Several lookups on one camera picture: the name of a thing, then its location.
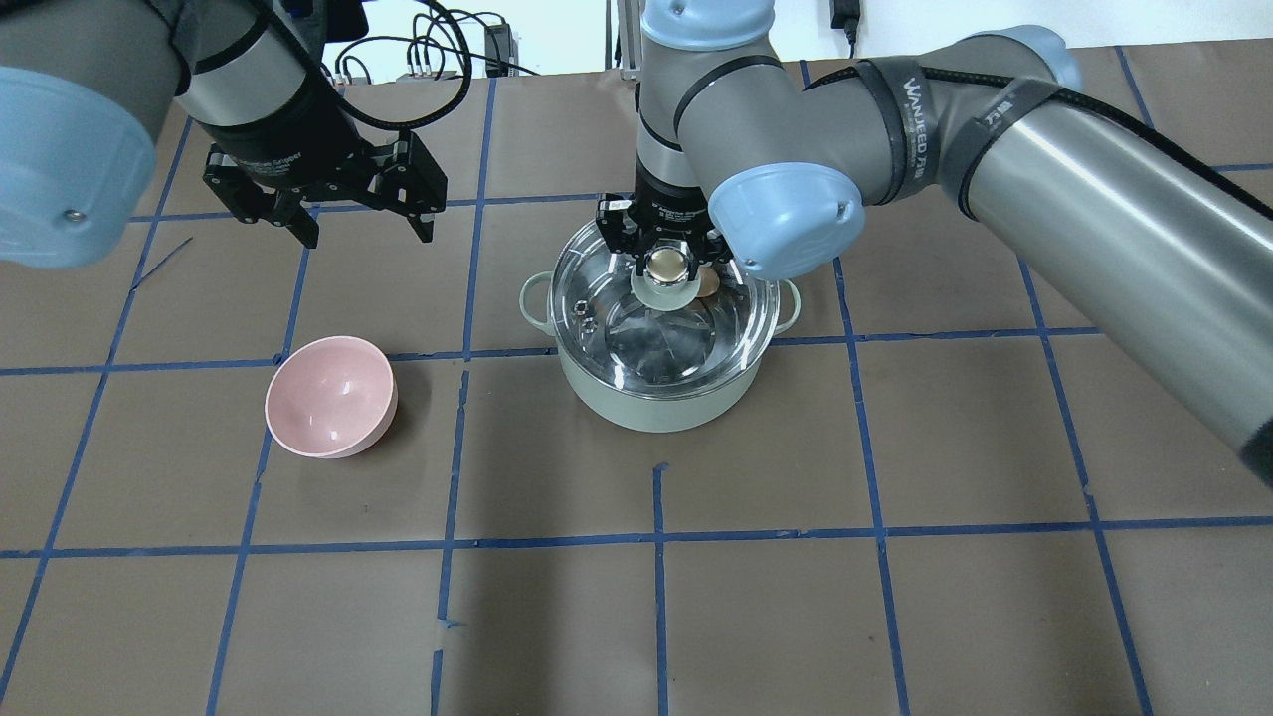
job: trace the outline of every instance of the white wall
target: white wall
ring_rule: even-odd
[[[504,14],[521,43],[521,64],[556,74],[603,69],[606,1],[443,0],[443,4],[474,13]],[[782,59],[848,56],[844,36],[829,27],[829,0],[775,3],[778,19],[770,41]],[[1026,23],[1055,29],[1072,47],[1273,37],[1273,0],[862,0],[862,5],[859,56],[923,52],[974,32]],[[374,0],[364,8],[373,34],[407,36],[411,17],[424,5],[414,0]],[[465,28],[471,47],[480,52],[480,28],[472,22],[466,22]],[[339,50],[335,45],[327,48],[328,66]],[[404,51],[404,43],[378,42],[356,48],[354,55],[372,68],[376,82],[384,82],[406,71]]]

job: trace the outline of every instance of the electrical cable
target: electrical cable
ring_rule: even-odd
[[[928,79],[937,82],[952,82],[959,84],[979,84],[983,87],[1004,88],[1015,79],[1009,76],[992,75],[983,73],[943,70],[939,68],[920,68],[920,69],[923,70],[924,76]],[[824,87],[827,84],[833,84],[840,80],[857,76],[861,76],[861,74],[858,73],[857,68],[850,65],[848,68],[841,68],[829,75],[819,78],[816,82],[811,83],[805,89],[806,90],[815,89],[817,87]],[[1080,92],[1074,92],[1067,88],[1062,88],[1060,90],[1058,90],[1057,94],[1054,94],[1049,101],[1060,102],[1063,104],[1074,107],[1076,110],[1083,110],[1088,113],[1096,115],[1106,121],[1110,121],[1125,129],[1127,131],[1130,131],[1137,138],[1147,143],[1150,147],[1153,147],[1158,152],[1162,152],[1169,159],[1189,169],[1198,177],[1206,180],[1216,189],[1232,196],[1235,200],[1237,200],[1246,208],[1251,209],[1253,211],[1258,213],[1259,215],[1267,219],[1273,219],[1273,208],[1269,208],[1259,199],[1251,196],[1250,192],[1234,183],[1228,177],[1211,168],[1206,162],[1198,159],[1189,152],[1185,152],[1179,144],[1171,141],[1162,134],[1155,131],[1148,125],[1128,115],[1123,110],[1106,104],[1105,102],[1101,102],[1095,97],[1090,97],[1087,94],[1082,94]]]
[[[424,32],[425,39],[432,39],[433,29],[437,28],[437,29],[442,31],[442,34],[446,36],[447,43],[452,48],[457,47],[456,46],[456,38],[451,36],[451,31],[447,29],[447,25],[438,24],[438,22],[437,22],[435,18],[433,18],[432,15],[428,15],[428,14],[423,14],[423,13],[419,14],[419,15],[416,15],[416,17],[414,17],[414,18],[411,18],[411,37],[420,37],[419,25],[416,24],[420,18],[424,18],[424,19],[429,20],[429,27],[426,27],[425,32]],[[429,46],[426,43],[420,43],[420,45],[425,46],[424,56],[425,56],[425,60],[428,60],[428,57],[429,57]],[[407,46],[407,52],[412,52],[412,51],[415,52],[415,56],[416,56],[416,64],[419,64],[420,47],[419,47],[418,43],[412,42],[411,45]],[[442,73],[447,68],[447,52],[444,51],[444,48],[438,47],[438,57],[439,57],[438,71],[433,75],[433,79],[435,79],[435,80],[442,79]]]
[[[474,20],[475,23],[480,24],[481,28],[482,28],[482,37],[484,38],[490,36],[490,25],[486,23],[486,20],[481,19],[481,15],[490,15],[493,18],[499,19],[500,24],[504,24],[504,25],[508,24],[508,19],[504,18],[504,15],[502,15],[499,13],[490,11],[490,10],[482,10],[480,13],[470,13],[468,10],[451,10],[451,14],[457,18],[457,22]],[[416,29],[416,19],[420,18],[420,17],[426,17],[428,18],[428,15],[416,15],[416,18],[411,19],[411,33],[415,37],[420,36],[419,31]],[[433,37],[433,28],[434,27],[437,27],[438,29],[443,31],[443,33],[446,33],[446,27],[438,24],[437,18],[429,18],[429,20],[430,20],[429,22],[429,27],[426,27],[425,31],[424,31],[424,37],[426,39],[429,39],[429,38]],[[451,46],[452,47],[456,46],[456,43],[454,43],[453,39],[451,42]],[[523,71],[526,74],[532,74],[532,75],[533,74],[538,74],[538,73],[530,71],[530,70],[527,70],[526,68],[523,68],[521,65],[513,64],[512,62],[512,57],[505,59],[502,55],[498,43],[495,43],[495,57],[489,57],[489,56],[485,56],[485,55],[474,55],[474,57],[475,59],[484,59],[484,60],[488,60],[488,61],[493,61],[493,62],[495,62],[496,65],[499,65],[500,68],[503,68],[505,70],[507,69],[514,69],[514,70]]]
[[[354,47],[356,47],[356,46],[359,46],[359,45],[362,45],[364,42],[377,42],[377,41],[381,41],[381,39],[391,39],[391,41],[395,41],[395,42],[421,43],[421,45],[426,45],[428,47],[433,47],[435,50],[442,50],[444,52],[451,52],[453,55],[462,55],[465,57],[472,57],[474,60],[489,60],[489,61],[493,61],[493,62],[496,61],[494,57],[490,57],[488,55],[479,55],[476,52],[461,52],[461,51],[454,50],[452,47],[446,47],[442,43],[439,43],[437,39],[428,39],[428,38],[423,38],[423,37],[416,37],[416,38],[412,39],[410,37],[402,37],[400,34],[373,34],[370,37],[363,37],[360,39],[355,39],[354,42],[350,42],[344,50],[341,50],[339,55],[336,55],[336,61],[339,62],[341,59],[344,59],[344,56],[350,50],[353,50]],[[535,71],[535,70],[532,70],[530,68],[523,68],[522,65],[518,65],[518,64],[514,64],[514,62],[507,62],[505,61],[503,64],[505,66],[508,66],[508,68],[512,68],[514,70],[526,73],[528,75],[538,75],[540,74],[540,73],[537,73],[537,71]]]
[[[344,64],[341,65],[341,68],[344,68],[344,70],[345,70],[345,76],[350,78],[349,83],[350,83],[350,84],[353,84],[353,83],[354,83],[354,79],[353,79],[353,75],[350,75],[350,74],[349,74],[349,62],[350,62],[351,60],[353,60],[354,62],[358,62],[358,66],[359,66],[359,68],[363,68],[363,74],[364,74],[364,75],[367,75],[367,84],[372,84],[372,70],[368,70],[368,69],[367,69],[367,62],[364,62],[364,61],[359,60],[358,57],[355,57],[355,56],[353,56],[353,55],[349,55],[348,57],[345,57],[345,61],[344,61]]]
[[[300,66],[306,69],[306,73],[309,74],[311,76],[321,75],[322,70],[318,69],[318,61],[316,61],[313,57],[309,56],[309,52],[306,50],[304,45],[300,43],[300,39],[295,34],[293,34],[292,29],[283,20],[283,18],[280,18],[274,11],[272,3],[270,0],[248,0],[248,1],[252,4],[253,8],[256,8],[257,13],[260,13],[262,17],[266,18],[266,20],[270,23],[270,28],[281,37],[283,42],[289,47],[295,60],[300,62]],[[336,92],[335,87],[331,87],[328,84],[327,89],[332,93],[340,108],[350,117],[354,117],[355,120],[369,127],[384,131],[396,131],[398,134],[402,134],[411,131],[414,129],[420,129],[423,126],[430,125],[440,120],[442,117],[449,115],[452,111],[454,111],[454,108],[458,107],[460,103],[465,101],[465,97],[468,96],[468,89],[470,87],[472,87],[472,79],[474,79],[472,56],[468,54],[468,42],[463,38],[463,33],[460,31],[460,23],[453,17],[451,17],[451,10],[443,8],[437,0],[416,0],[416,3],[428,5],[430,10],[442,17],[443,22],[451,25],[451,28],[454,29],[456,33],[460,36],[458,37],[460,51],[457,52],[457,55],[460,55],[462,66],[460,88],[456,89],[454,97],[452,97],[446,104],[434,110],[433,112],[424,115],[421,117],[416,117],[414,120],[407,120],[404,122],[393,122],[373,117],[367,112],[363,112],[358,107],[354,107],[353,104],[349,103],[348,99],[345,99],[339,92]]]

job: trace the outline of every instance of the glass lid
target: glass lid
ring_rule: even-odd
[[[714,293],[657,311],[633,293],[631,282],[643,280],[631,275],[635,264],[611,254],[592,222],[558,259],[550,321],[560,349],[592,377],[629,395],[679,400],[738,377],[769,345],[777,283],[752,279],[733,261],[703,266],[719,276]]]

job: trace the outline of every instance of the brown egg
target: brown egg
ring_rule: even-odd
[[[699,298],[707,298],[709,296],[715,296],[715,292],[721,290],[721,276],[717,275],[715,269],[712,266],[699,268]]]

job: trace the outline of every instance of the table surface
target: table surface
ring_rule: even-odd
[[[1273,42],[1077,55],[1273,201]],[[630,94],[477,82],[421,131],[434,243],[328,205],[316,251],[228,218],[174,110],[115,254],[0,265],[0,711],[1268,713],[1273,492],[938,190],[797,282],[722,418],[579,403],[516,299],[631,189]],[[262,396],[334,334],[391,355],[401,408],[306,460]]]

